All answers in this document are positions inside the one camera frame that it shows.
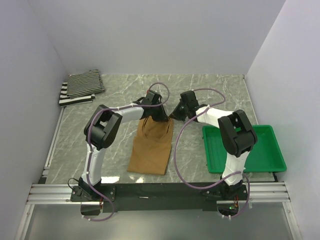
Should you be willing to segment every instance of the black mounting plate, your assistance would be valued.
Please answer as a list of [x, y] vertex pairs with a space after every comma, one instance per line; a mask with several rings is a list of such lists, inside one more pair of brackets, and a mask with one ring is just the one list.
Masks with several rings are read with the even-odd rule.
[[[192, 183], [197, 187], [205, 187], [212, 182]], [[116, 211], [145, 210], [189, 210], [217, 211], [217, 201], [233, 201], [234, 197], [222, 199], [219, 185], [197, 190], [184, 183], [102, 183], [98, 190], [110, 198]], [[237, 191], [238, 199], [246, 200], [247, 188], [242, 184]], [[101, 198], [88, 198], [88, 195], [78, 186], [73, 187], [71, 202], [99, 202]], [[103, 201], [103, 213], [110, 213], [112, 206]]]

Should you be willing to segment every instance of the brown cloth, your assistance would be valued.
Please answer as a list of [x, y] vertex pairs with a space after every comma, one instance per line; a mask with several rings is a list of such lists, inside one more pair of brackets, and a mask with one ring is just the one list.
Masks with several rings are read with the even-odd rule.
[[139, 121], [128, 166], [128, 172], [165, 175], [171, 151], [174, 121], [153, 121], [151, 117]]

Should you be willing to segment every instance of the white enclosure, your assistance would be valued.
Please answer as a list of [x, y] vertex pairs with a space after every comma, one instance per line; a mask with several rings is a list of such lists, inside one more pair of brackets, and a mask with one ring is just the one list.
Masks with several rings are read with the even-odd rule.
[[29, 0], [72, 74], [246, 74], [284, 2]]
[[287, 164], [278, 177], [302, 235], [319, 239], [319, 9], [318, 0], [1, 0], [0, 239], [14, 238], [42, 174], [61, 83], [92, 68], [246, 75]]
[[247, 75], [260, 124], [273, 126], [281, 175], [305, 239], [320, 230], [320, 1], [287, 0]]

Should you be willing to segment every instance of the gray marble surface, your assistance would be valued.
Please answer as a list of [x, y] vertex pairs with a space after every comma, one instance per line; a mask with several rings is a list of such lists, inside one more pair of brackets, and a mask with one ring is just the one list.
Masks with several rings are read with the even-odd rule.
[[[164, 105], [169, 115], [180, 99], [180, 93], [204, 87], [223, 92], [226, 102], [216, 106], [221, 110], [243, 109], [253, 125], [257, 124], [254, 109], [242, 75], [212, 74], [121, 74], [103, 75], [106, 92], [97, 94], [93, 103], [67, 106], [64, 110], [61, 128], [52, 156], [46, 184], [66, 184], [69, 178], [79, 178], [85, 167], [87, 147], [83, 129], [98, 105], [117, 107], [130, 104], [145, 96], [152, 83], [163, 82], [170, 89], [170, 99]], [[154, 86], [165, 98], [166, 90]], [[221, 97], [212, 91], [196, 92], [199, 103], [212, 104]], [[114, 143], [107, 149], [102, 166], [104, 183], [178, 183], [179, 179], [173, 164], [171, 151], [166, 174], [163, 176], [127, 172], [133, 139], [137, 132], [138, 120], [120, 126]], [[174, 120], [172, 149], [183, 122]], [[183, 132], [177, 151], [177, 164], [181, 174], [188, 182], [215, 182], [219, 174], [208, 172], [204, 140], [203, 123], [192, 122]], [[250, 173], [252, 181], [273, 181], [271, 173]]]

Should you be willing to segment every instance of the green tray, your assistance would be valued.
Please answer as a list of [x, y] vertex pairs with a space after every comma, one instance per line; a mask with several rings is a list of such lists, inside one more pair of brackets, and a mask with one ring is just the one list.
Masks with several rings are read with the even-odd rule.
[[[281, 154], [274, 130], [270, 125], [254, 125], [258, 142], [245, 162], [247, 173], [284, 172], [286, 163]], [[227, 151], [222, 143], [219, 128], [204, 126], [202, 128], [208, 170], [221, 174], [225, 170]]]

